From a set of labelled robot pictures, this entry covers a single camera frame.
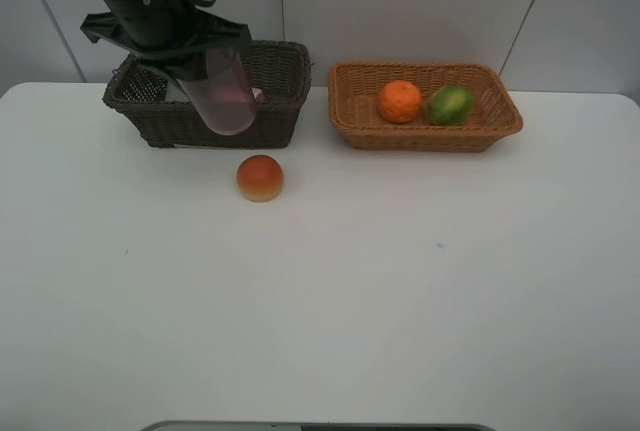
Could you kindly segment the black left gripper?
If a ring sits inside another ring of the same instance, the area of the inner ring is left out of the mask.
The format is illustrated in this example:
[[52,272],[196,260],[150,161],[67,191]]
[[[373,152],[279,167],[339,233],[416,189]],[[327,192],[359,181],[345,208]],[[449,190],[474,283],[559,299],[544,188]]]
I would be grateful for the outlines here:
[[199,10],[186,0],[114,4],[114,12],[87,15],[81,31],[92,43],[104,40],[129,51],[140,67],[166,82],[204,80],[206,50],[242,50],[252,41],[247,25]]

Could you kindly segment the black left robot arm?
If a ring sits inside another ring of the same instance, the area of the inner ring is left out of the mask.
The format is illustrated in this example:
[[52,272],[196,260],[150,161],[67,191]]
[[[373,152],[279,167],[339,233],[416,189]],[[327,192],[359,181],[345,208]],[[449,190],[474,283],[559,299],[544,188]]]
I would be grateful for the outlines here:
[[210,50],[244,51],[249,27],[208,13],[217,0],[103,0],[109,11],[89,14],[81,31],[92,42],[107,41],[167,81],[208,77]]

